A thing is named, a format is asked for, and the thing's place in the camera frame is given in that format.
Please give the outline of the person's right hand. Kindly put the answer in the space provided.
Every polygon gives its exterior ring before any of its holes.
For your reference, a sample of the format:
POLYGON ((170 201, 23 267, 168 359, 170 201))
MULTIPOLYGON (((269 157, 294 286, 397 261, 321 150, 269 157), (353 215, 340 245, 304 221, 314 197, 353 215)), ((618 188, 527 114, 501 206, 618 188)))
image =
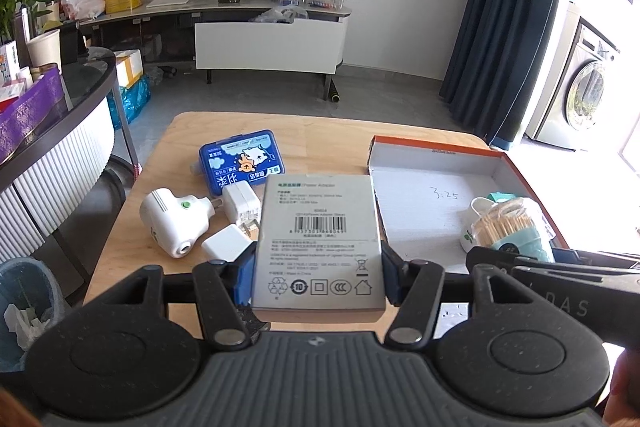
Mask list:
POLYGON ((630 370, 639 366, 634 352, 625 350, 617 359, 606 401, 603 421, 608 426, 638 426, 639 411, 629 402, 630 370))

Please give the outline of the person's left hand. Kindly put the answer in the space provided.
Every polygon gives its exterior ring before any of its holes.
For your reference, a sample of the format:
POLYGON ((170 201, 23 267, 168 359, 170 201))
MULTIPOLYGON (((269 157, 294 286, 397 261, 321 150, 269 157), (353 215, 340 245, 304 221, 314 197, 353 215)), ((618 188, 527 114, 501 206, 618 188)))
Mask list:
POLYGON ((1 389, 0 427, 40 427, 40 422, 13 395, 1 389))

